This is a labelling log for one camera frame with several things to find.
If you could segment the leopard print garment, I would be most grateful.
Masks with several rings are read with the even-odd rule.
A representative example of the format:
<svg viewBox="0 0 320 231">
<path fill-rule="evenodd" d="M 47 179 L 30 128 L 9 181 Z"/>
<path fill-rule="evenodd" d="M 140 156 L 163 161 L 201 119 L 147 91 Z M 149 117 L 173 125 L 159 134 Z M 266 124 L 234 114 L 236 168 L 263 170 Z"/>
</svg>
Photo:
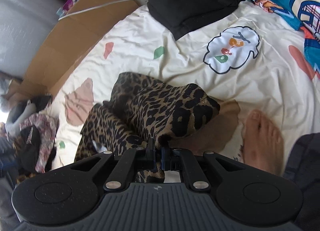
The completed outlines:
<svg viewBox="0 0 320 231">
<path fill-rule="evenodd" d="M 219 114 L 220 105 L 197 84 L 173 87 L 135 72 L 119 74 L 109 101 L 95 104 L 81 130 L 75 161 L 97 154 L 100 144 L 116 156 L 145 148 L 157 149 L 188 137 Z"/>
</svg>

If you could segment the bare foot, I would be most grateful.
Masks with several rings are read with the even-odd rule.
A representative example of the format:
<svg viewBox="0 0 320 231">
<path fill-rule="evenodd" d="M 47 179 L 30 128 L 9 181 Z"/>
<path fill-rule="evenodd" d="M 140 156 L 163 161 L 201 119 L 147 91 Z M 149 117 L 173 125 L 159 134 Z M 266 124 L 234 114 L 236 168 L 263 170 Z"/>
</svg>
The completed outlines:
<svg viewBox="0 0 320 231">
<path fill-rule="evenodd" d="M 243 161 L 246 165 L 281 175 L 284 140 L 278 127 L 260 110 L 253 110 L 245 124 Z"/>
</svg>

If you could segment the floral patterned cloth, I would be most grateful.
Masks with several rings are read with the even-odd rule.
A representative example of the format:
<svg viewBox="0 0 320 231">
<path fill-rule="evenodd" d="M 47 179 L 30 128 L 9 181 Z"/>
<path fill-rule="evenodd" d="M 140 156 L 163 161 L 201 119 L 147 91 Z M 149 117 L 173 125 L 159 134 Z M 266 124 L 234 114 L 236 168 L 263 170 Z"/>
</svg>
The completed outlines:
<svg viewBox="0 0 320 231">
<path fill-rule="evenodd" d="M 34 113 L 20 124 L 20 133 L 14 140 L 14 147 L 16 150 L 18 163 L 21 166 L 21 168 L 22 168 L 22 165 L 20 162 L 20 152 L 22 147 L 21 131 L 28 126 L 35 125 L 38 131 L 40 132 L 41 144 L 40 144 L 39 158 L 37 160 L 37 165 L 35 168 L 36 170 L 35 174 L 37 173 L 41 174 L 46 172 L 46 166 L 53 150 L 58 124 L 59 124 L 59 120 L 56 117 L 51 117 L 49 115 L 42 114 L 42 113 Z"/>
</svg>

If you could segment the black cap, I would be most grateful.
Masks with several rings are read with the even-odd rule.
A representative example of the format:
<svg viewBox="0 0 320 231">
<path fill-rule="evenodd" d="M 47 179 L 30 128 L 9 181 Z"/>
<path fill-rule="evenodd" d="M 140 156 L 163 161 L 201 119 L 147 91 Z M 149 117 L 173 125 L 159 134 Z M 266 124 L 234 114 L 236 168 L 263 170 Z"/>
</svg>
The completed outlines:
<svg viewBox="0 0 320 231">
<path fill-rule="evenodd" d="M 36 173 L 37 160 L 39 158 L 41 137 L 35 125 L 28 126 L 21 131 L 22 147 L 20 162 L 22 168 Z"/>
</svg>

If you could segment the cream cartoon bed sheet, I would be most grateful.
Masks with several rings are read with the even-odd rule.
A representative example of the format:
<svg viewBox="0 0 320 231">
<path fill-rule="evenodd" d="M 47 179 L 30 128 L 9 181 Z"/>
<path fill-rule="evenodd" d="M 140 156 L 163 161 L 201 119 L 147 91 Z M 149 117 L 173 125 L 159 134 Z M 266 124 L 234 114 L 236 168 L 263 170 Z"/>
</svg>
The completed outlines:
<svg viewBox="0 0 320 231">
<path fill-rule="evenodd" d="M 122 72 L 195 83 L 217 100 L 237 101 L 241 122 L 263 111 L 280 128 L 288 157 L 297 139 L 319 132 L 319 74 L 303 53 L 303 32 L 249 1 L 178 40 L 140 7 L 93 47 L 50 106 L 60 123 L 53 168 L 73 163 L 87 114 L 110 99 Z"/>
</svg>

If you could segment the black folded garment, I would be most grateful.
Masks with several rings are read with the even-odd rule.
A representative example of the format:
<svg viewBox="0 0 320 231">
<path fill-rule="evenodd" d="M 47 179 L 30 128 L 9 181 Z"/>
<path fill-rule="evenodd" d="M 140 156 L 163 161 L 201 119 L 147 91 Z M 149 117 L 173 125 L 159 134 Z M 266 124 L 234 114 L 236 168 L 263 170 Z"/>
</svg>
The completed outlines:
<svg viewBox="0 0 320 231">
<path fill-rule="evenodd" d="M 234 12 L 244 0 L 148 0 L 150 15 L 165 26 L 175 40 L 215 23 Z"/>
</svg>

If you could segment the brown cardboard sheet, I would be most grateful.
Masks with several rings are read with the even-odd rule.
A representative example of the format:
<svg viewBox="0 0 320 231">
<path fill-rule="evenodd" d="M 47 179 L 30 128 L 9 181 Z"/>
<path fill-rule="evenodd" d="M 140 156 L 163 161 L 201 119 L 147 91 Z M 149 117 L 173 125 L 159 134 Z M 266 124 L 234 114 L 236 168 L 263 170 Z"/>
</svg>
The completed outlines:
<svg viewBox="0 0 320 231">
<path fill-rule="evenodd" d="M 79 0 L 40 46 L 24 80 L 13 82 L 5 98 L 18 102 L 56 95 L 93 46 L 139 6 L 135 0 Z"/>
</svg>

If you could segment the grey bubble wrap roll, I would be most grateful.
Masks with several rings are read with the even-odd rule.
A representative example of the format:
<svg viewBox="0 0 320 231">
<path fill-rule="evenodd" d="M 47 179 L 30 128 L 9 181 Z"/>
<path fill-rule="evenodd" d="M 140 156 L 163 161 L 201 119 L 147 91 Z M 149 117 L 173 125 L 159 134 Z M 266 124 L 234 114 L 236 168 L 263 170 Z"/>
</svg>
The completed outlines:
<svg viewBox="0 0 320 231">
<path fill-rule="evenodd" d="M 1 0 L 1 72 L 23 78 L 65 0 Z"/>
</svg>

